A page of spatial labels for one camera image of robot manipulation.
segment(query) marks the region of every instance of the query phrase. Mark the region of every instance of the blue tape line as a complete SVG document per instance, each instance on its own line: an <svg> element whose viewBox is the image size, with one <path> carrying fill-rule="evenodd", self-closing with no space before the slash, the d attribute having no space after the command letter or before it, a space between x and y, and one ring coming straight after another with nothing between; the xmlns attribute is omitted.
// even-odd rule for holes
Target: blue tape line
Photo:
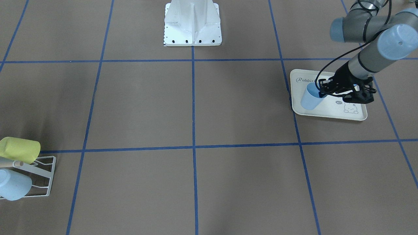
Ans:
<svg viewBox="0 0 418 235"><path fill-rule="evenodd" d="M333 60L335 58L283 58L282 60ZM351 58L339 58L338 60L350 60Z"/></svg>
<svg viewBox="0 0 418 235"><path fill-rule="evenodd" d="M277 48L279 50L280 62L282 64L282 70L283 70L283 75L284 75L284 79L285 79L285 83L286 83L286 89L289 93L289 103L290 103L290 106L291 106L292 105L292 101L291 101L292 98L291 98L291 93L290 93L290 89L289 89L289 84L288 84L288 81L287 81L286 69L285 69L285 65L284 65L284 62L283 62L282 51L281 51L281 48L280 48L279 36L278 36L278 33L277 33L276 23L275 23L275 20L274 20L273 8L271 6L271 1L270 0L268 0L268 4L269 4L269 7L270 7L271 20L273 22L273 28L274 28L274 33L275 33L275 36L276 36ZM301 144L301 137L299 135L298 123L297 123L296 115L295 115L294 112L293 112L293 120L294 120L294 123L295 123L296 136L298 138L298 145L299 145L299 150L301 152L303 169L305 171L305 177L306 177L306 182L307 182L307 185L308 185L309 196L311 198L311 204L312 204L313 216L315 217L316 229L317 229L318 235L321 235L321 229L320 229L320 226L319 226L318 215L316 213L314 195L312 193L312 188L311 188L311 181L309 179L308 168L306 167L305 154L303 153L303 148L302 148L302 144Z"/></svg>
<svg viewBox="0 0 418 235"><path fill-rule="evenodd" d="M331 144L358 144L358 143L393 143L398 140L349 140L349 141L325 141L325 142L303 142L302 145L331 145Z"/></svg>
<svg viewBox="0 0 418 235"><path fill-rule="evenodd" d="M41 151L40 154L51 154L51 153L82 153L82 149L72 149L72 150L46 150Z"/></svg>
<svg viewBox="0 0 418 235"><path fill-rule="evenodd" d="M143 147L143 148L98 148L86 149L86 153L98 152L126 152L126 151L151 151L151 150L170 150L170 149L191 149L193 146L168 146L168 147Z"/></svg>
<svg viewBox="0 0 418 235"><path fill-rule="evenodd" d="M12 47L13 40L15 40L16 34L18 33L18 30L19 30L19 27L20 27L20 23L23 20L23 16L25 15L26 8L28 7L28 4L29 4L29 0L26 0L25 6L23 7L23 11L22 11L22 14L21 14L20 19L19 19L19 22L18 22L18 25L16 26L15 32L13 33L12 39L10 40L9 46L7 47L7 50L6 50L6 53L4 54L3 62L0 64L0 72L3 69L4 62L6 61L7 56L9 55L10 48Z"/></svg>
<svg viewBox="0 0 418 235"><path fill-rule="evenodd" d="M191 62L191 59L105 59L102 62Z"/></svg>
<svg viewBox="0 0 418 235"><path fill-rule="evenodd" d="M195 235L199 234L199 213L197 199L197 169L196 169L196 114L195 114L195 73L194 73L194 46L191 47L191 94L192 94L192 143L193 143L193 181L194 181L194 231Z"/></svg>
<svg viewBox="0 0 418 235"><path fill-rule="evenodd" d="M279 61L279 58L262 59L195 59L195 61Z"/></svg>
<svg viewBox="0 0 418 235"><path fill-rule="evenodd" d="M96 76L96 82L94 84L92 103L90 105L89 118L88 118L88 121L87 121L86 135L84 137L84 142L83 142L83 150L86 149L87 139L89 137L90 123L91 123L91 120L92 120L92 114L93 114L93 108L94 108L94 99L95 99L95 96L96 96L97 84L99 83L100 70L102 69L102 62L101 61L103 60L103 56L105 54L107 34L109 33L110 20L112 18L112 11L113 11L113 3L114 2L115 2L115 0L112 0L111 5L110 5L109 18L107 20L106 33L104 34L104 40L103 40L103 46L102 46L102 54L100 56L99 68L97 70L97 76ZM84 152L81 153L81 158L80 158L80 163L79 163L79 170L77 172L77 180L76 180L76 185L75 185L75 188L74 188L73 201L71 203L70 216L68 218L68 225L67 225L66 235L69 235L70 230L71 230L71 222L72 222L74 207L75 207L75 203L76 203L76 199L77 199L77 192L78 192L78 186L79 186L79 182L80 182L81 171L82 171L82 167L83 167L83 161L84 161Z"/></svg>
<svg viewBox="0 0 418 235"><path fill-rule="evenodd" d="M80 163L79 163L79 169L78 169L78 172L77 172L76 184L74 186L73 200L71 202L70 216L68 217L68 224L67 224L66 235L69 235L70 234L70 230L71 230L71 223L73 221L74 206L76 204L78 186L79 186L79 183L80 183L81 169L83 167L83 161L84 161L84 153L81 153L81 158L80 158Z"/></svg>
<svg viewBox="0 0 418 235"><path fill-rule="evenodd" d="M401 139L402 142L418 142L418 139ZM324 142L301 142L301 145L333 145L333 144L361 144L361 143L396 143L398 140L348 140L348 141L324 141ZM164 147L140 147L140 148L92 148L92 149L71 149L71 150L46 150L41 154L50 153L97 153L97 152L123 152L123 151L153 151L153 150L174 150L193 148L248 148L248 147L269 147L269 146L298 146L298 143L251 143L251 144L223 144L223 145L196 145L196 146L164 146Z"/></svg>
<svg viewBox="0 0 418 235"><path fill-rule="evenodd" d="M269 146L297 146L299 143L253 143L253 144L224 144L224 145L198 145L196 148L247 148Z"/></svg>
<svg viewBox="0 0 418 235"><path fill-rule="evenodd" d="M265 59L195 59L202 61L297 61L297 60L333 60L334 58L265 58ZM403 58L401 60L418 60L418 58ZM53 64L53 63L121 63L121 62L191 62L191 59L104 59L104 60L34 60L34 61L0 61L0 64Z"/></svg>
<svg viewBox="0 0 418 235"><path fill-rule="evenodd" d="M5 64L49 64L49 63L98 63L100 60L38 60L38 61L5 61Z"/></svg>
<svg viewBox="0 0 418 235"><path fill-rule="evenodd" d="M348 14L347 8L345 7L345 3L343 0L341 0L341 4L342 4L342 7L344 7L345 13Z"/></svg>
<svg viewBox="0 0 418 235"><path fill-rule="evenodd" d="M418 139L401 139L402 142L418 142Z"/></svg>
<svg viewBox="0 0 418 235"><path fill-rule="evenodd" d="M385 111L386 111L387 117L389 119L389 122L392 125L393 132L395 133L396 139L398 140L398 143L399 143L400 149L402 151L403 157L405 158L405 161L406 161L406 163L408 165L409 171L411 172L412 178L413 178L413 180L415 182L415 186L418 189L418 180L417 180L417 177L415 176L414 170L412 169L411 163L409 162L408 156L406 155L406 152L405 152L405 150L403 148L402 141L399 138L398 132L397 132L396 127L395 127L395 124L393 123L392 117L390 116L389 110L387 109L387 106L386 106L385 100L383 99L383 95L382 95L382 93L380 91L379 85L378 85L376 79L374 79L374 80L375 80L376 90L379 93L380 99L382 100L383 107L385 108Z"/></svg>

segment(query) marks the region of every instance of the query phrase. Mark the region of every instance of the cup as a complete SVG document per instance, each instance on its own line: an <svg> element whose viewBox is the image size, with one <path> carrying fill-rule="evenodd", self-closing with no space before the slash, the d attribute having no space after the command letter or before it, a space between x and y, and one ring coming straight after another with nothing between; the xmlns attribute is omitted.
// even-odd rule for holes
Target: cup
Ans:
<svg viewBox="0 0 418 235"><path fill-rule="evenodd" d="M25 196L32 187L32 179L6 168L0 169L0 196L15 201Z"/></svg>
<svg viewBox="0 0 418 235"><path fill-rule="evenodd" d="M326 97L319 98L319 90L315 86L314 82L309 83L306 86L305 92L301 100L301 106L306 110L313 110L316 108Z"/></svg>
<svg viewBox="0 0 418 235"><path fill-rule="evenodd" d="M4 137L0 140L0 156L31 164L41 151L41 144L34 140L25 140L15 137Z"/></svg>

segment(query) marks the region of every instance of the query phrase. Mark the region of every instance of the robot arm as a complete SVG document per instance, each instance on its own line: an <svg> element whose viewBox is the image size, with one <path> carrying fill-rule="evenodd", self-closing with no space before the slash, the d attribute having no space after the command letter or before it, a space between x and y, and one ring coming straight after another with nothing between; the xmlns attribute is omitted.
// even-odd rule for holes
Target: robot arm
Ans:
<svg viewBox="0 0 418 235"><path fill-rule="evenodd" d="M372 75L408 56L418 48L418 9L405 9L390 20L376 16L384 0L362 0L350 9L345 18L334 20L331 38L340 42L371 43L328 80L319 80L320 96L339 94L344 102L372 102Z"/></svg>

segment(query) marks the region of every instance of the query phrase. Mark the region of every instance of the light blue joint cap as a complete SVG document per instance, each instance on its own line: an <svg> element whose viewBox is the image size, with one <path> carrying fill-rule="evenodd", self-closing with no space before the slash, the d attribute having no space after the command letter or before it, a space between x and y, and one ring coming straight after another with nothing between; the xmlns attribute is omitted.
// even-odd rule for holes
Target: light blue joint cap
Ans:
<svg viewBox="0 0 418 235"><path fill-rule="evenodd" d="M406 8L406 9L400 11L399 13L401 13L401 12L410 12L410 13L412 13L412 14L414 14L418 17L418 9L417 8Z"/></svg>
<svg viewBox="0 0 418 235"><path fill-rule="evenodd" d="M406 24L392 26L377 41L379 53L389 60L405 58L417 48L418 32Z"/></svg>
<svg viewBox="0 0 418 235"><path fill-rule="evenodd" d="M345 42L344 40L344 32L342 29L342 21L343 17L335 19L332 24L331 28L329 30L329 35L331 37L331 40L335 42Z"/></svg>

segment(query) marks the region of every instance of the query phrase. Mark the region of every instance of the white tray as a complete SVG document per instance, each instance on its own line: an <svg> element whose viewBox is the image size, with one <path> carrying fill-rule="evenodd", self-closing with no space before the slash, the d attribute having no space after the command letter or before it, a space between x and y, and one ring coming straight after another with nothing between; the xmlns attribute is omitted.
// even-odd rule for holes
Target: white tray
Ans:
<svg viewBox="0 0 418 235"><path fill-rule="evenodd" d="M338 118L346 120L363 121L367 118L366 105L345 103L341 97L327 96L313 110L306 110L301 106L301 99L306 86L315 82L319 71L294 69L290 72L290 85L292 94L292 109L299 115ZM334 73L322 72L320 79L328 79Z"/></svg>

